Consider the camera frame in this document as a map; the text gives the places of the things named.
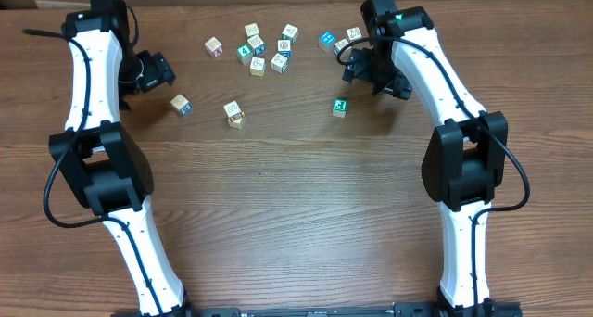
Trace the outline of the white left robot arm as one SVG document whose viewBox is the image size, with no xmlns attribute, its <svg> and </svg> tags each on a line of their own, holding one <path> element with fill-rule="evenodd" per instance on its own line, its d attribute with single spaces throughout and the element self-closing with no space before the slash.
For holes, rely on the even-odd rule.
<svg viewBox="0 0 593 317">
<path fill-rule="evenodd" d="M 120 121 L 124 98 L 148 92 L 175 74 L 161 53 L 135 52 L 138 23 L 124 0 L 90 0 L 66 16 L 58 38 L 73 60 L 72 100 L 63 133 L 49 138 L 73 195 L 112 235 L 139 300 L 139 316 L 189 316 L 192 308 L 170 266 L 152 213 L 154 180 L 147 157 Z"/>
</svg>

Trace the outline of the blue sided wooden block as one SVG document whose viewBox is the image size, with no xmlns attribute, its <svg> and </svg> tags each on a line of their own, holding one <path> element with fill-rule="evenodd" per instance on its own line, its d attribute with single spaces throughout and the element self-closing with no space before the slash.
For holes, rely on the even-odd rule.
<svg viewBox="0 0 593 317">
<path fill-rule="evenodd" d="M 177 94 L 171 101 L 171 106 L 181 115 L 186 115 L 192 110 L 192 103 L 182 94 Z"/>
</svg>

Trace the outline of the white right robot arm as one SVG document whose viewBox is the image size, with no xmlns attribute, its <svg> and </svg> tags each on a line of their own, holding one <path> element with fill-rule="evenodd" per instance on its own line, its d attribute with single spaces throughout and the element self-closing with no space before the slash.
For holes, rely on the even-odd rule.
<svg viewBox="0 0 593 317">
<path fill-rule="evenodd" d="M 467 91 L 448 62 L 435 25 L 421 6 L 400 9 L 395 0 L 365 0 L 360 13 L 365 42 L 353 40 L 345 82 L 360 80 L 373 93 L 402 100 L 417 95 L 434 126 L 421 176 L 442 222 L 443 273 L 435 314 L 498 316 L 486 280 L 486 223 L 507 156 L 508 123 Z"/>
</svg>

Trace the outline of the red E wooden block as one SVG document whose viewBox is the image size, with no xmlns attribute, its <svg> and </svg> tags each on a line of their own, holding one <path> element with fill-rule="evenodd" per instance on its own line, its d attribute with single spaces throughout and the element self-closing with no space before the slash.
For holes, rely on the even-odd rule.
<svg viewBox="0 0 593 317">
<path fill-rule="evenodd" d="M 228 104 L 225 104 L 223 106 L 223 108 L 224 108 L 228 118 L 231 118 L 232 116 L 242 113 L 242 110 L 236 101 L 232 101 Z"/>
</svg>

